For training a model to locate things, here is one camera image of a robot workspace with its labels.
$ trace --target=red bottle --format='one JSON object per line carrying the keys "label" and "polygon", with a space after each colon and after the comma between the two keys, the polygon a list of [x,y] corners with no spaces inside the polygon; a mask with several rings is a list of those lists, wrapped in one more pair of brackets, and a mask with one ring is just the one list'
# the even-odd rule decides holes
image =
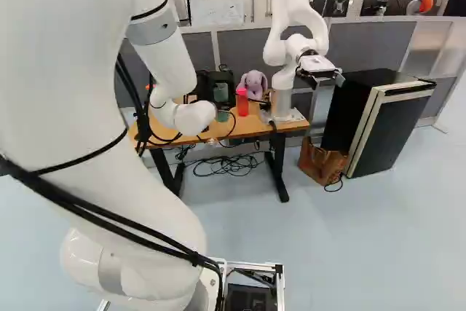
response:
{"label": "red bottle", "polygon": [[236,94],[236,108],[238,114],[241,117],[246,117],[249,114],[248,91],[244,87],[238,87],[236,89]]}

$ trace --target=green cup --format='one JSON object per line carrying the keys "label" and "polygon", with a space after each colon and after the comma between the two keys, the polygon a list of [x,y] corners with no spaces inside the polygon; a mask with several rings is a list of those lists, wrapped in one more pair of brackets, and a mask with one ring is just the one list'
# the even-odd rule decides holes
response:
{"label": "green cup", "polygon": [[228,122],[229,116],[230,116],[230,113],[228,113],[227,111],[218,110],[216,121],[219,123]]}
{"label": "green cup", "polygon": [[216,102],[227,102],[228,101],[228,84],[217,83],[217,87],[213,88],[213,99]]}

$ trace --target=stuffed animal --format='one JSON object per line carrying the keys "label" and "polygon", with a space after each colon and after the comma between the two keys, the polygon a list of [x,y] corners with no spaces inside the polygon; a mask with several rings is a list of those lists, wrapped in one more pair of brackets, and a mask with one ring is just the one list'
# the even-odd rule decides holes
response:
{"label": "stuffed animal", "polygon": [[238,87],[245,87],[248,91],[248,98],[262,100],[264,91],[267,90],[267,78],[262,72],[252,70],[244,73]]}

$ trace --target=brown paper bag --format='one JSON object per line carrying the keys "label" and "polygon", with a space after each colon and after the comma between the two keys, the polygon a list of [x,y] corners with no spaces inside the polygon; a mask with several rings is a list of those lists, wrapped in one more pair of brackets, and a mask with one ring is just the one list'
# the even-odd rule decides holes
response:
{"label": "brown paper bag", "polygon": [[347,156],[340,151],[327,151],[312,144],[311,138],[303,138],[298,166],[306,175],[322,186],[338,182]]}

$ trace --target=black cabinet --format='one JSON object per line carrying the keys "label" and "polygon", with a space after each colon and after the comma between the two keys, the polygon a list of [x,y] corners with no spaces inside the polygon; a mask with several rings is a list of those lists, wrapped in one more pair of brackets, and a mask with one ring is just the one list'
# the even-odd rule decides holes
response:
{"label": "black cabinet", "polygon": [[346,73],[335,87],[321,146],[348,155],[348,177],[390,169],[435,89],[435,83],[376,69]]}

